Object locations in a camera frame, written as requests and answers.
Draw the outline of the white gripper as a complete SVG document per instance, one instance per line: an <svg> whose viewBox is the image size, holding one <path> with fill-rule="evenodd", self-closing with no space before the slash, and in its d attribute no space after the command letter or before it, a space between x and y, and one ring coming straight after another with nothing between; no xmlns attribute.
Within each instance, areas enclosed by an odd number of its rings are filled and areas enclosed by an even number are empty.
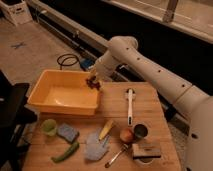
<svg viewBox="0 0 213 171"><path fill-rule="evenodd" d="M101 80L110 80L116 68L117 60L111 55L103 55L96 60L94 68L90 70L88 79L93 81L97 76Z"/></svg>

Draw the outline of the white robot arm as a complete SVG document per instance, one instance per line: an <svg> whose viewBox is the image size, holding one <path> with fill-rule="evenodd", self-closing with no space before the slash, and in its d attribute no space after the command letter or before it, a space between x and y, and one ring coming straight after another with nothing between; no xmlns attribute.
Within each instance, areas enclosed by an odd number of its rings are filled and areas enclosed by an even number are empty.
<svg viewBox="0 0 213 171"><path fill-rule="evenodd" d="M190 120L184 171L213 171L213 96L138 52L132 36L115 36L87 78L100 87L120 64L127 64Z"/></svg>

